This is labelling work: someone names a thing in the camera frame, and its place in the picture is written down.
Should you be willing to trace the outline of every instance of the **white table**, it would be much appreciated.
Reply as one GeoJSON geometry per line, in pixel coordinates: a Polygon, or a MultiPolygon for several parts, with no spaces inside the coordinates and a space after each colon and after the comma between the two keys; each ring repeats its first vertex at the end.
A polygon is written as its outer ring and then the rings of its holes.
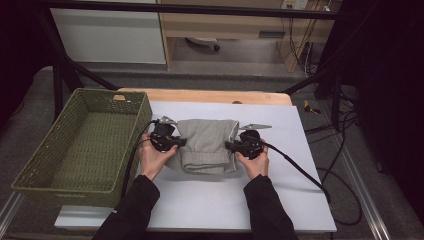
{"type": "MultiPolygon", "coordinates": [[[[259,133],[306,172],[317,179],[311,152],[296,107],[193,102],[151,101],[153,119],[233,119],[240,126],[269,124],[259,133]]],[[[269,151],[269,176],[297,232],[335,232],[325,195],[273,150],[269,151]]],[[[153,209],[150,231],[249,231],[249,211],[243,187],[249,182],[241,164],[235,173],[198,176],[167,167],[154,180],[161,197],[153,209]]],[[[111,209],[64,206],[55,226],[97,229],[111,209]]]]}

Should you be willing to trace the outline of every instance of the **gray floor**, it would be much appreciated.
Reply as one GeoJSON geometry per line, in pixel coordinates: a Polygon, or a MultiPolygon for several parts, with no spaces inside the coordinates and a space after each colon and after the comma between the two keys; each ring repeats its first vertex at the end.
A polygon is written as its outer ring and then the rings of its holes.
{"type": "MultiPolygon", "coordinates": [[[[163,66],[134,66],[130,70],[103,71],[99,75],[120,85],[148,88],[188,88],[213,90],[267,91],[283,90],[305,78],[301,70],[287,74],[277,54],[277,45],[270,41],[220,41],[221,50],[198,46],[179,39],[174,55],[173,68],[167,71],[163,66]]],[[[308,86],[291,96],[298,106],[299,115],[305,129],[326,123],[323,114],[303,111],[303,102],[308,100],[313,108],[322,109],[327,101],[317,102],[313,97],[314,86],[308,86]]],[[[52,75],[41,71],[35,77],[22,110],[13,116],[0,132],[0,204],[3,205],[11,193],[10,184],[26,161],[31,157],[53,120],[52,75]]],[[[349,110],[343,105],[342,110],[349,110]]],[[[331,134],[330,131],[308,136],[312,142],[331,134]]],[[[337,152],[335,138],[329,137],[310,144],[315,164],[328,167],[337,152]]],[[[424,229],[408,205],[397,184],[390,175],[380,174],[376,162],[367,147],[360,126],[352,125],[346,133],[346,148],[352,155],[359,171],[374,199],[379,213],[392,239],[424,239],[424,229]]],[[[341,161],[335,165],[335,172],[350,182],[341,161]]],[[[333,215],[342,221],[352,221],[357,216],[357,205],[347,189],[333,177],[325,186],[332,195],[335,206],[333,215]]],[[[53,227],[58,207],[40,206],[25,199],[12,221],[8,234],[43,233],[55,235],[90,236],[92,232],[71,232],[53,227]]],[[[336,239],[373,239],[367,219],[364,217],[355,226],[337,224],[336,239]]],[[[149,239],[175,239],[180,235],[151,235],[149,239]]],[[[241,235],[197,235],[192,239],[242,239],[241,235]]],[[[301,235],[302,239],[325,239],[326,236],[301,235]]]]}

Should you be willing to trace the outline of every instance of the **woven basket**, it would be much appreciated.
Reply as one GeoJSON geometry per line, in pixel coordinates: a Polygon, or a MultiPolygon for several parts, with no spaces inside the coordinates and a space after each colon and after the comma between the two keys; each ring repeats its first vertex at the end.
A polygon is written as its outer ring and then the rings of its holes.
{"type": "Polygon", "coordinates": [[[42,204],[115,207],[131,150],[151,118],[146,93],[75,90],[12,189],[42,204]]]}

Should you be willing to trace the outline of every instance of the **black sleeve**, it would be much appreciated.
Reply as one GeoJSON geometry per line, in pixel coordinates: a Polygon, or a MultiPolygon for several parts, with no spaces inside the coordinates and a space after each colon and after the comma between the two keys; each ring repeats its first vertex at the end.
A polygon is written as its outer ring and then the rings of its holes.
{"type": "Polygon", "coordinates": [[[138,176],[93,239],[142,239],[150,221],[151,211],[159,196],[159,190],[150,179],[146,176],[138,176]]]}
{"type": "Polygon", "coordinates": [[[271,179],[259,175],[244,188],[253,239],[298,239],[271,179]]]}

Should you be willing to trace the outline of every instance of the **person's right hand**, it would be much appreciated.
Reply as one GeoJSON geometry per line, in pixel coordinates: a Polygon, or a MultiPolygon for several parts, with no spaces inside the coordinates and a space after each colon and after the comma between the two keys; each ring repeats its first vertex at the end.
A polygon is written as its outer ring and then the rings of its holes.
{"type": "Polygon", "coordinates": [[[159,152],[155,149],[155,147],[153,147],[149,138],[150,133],[141,135],[143,147],[138,151],[140,153],[141,175],[145,175],[153,181],[160,173],[165,163],[177,153],[178,146],[172,146],[172,148],[167,152],[159,152]]]}
{"type": "Polygon", "coordinates": [[[268,176],[269,159],[267,146],[264,146],[263,152],[255,159],[249,160],[249,158],[243,156],[239,152],[236,152],[236,157],[246,168],[247,176],[249,176],[250,179],[254,179],[259,176],[259,174],[268,176]]]}

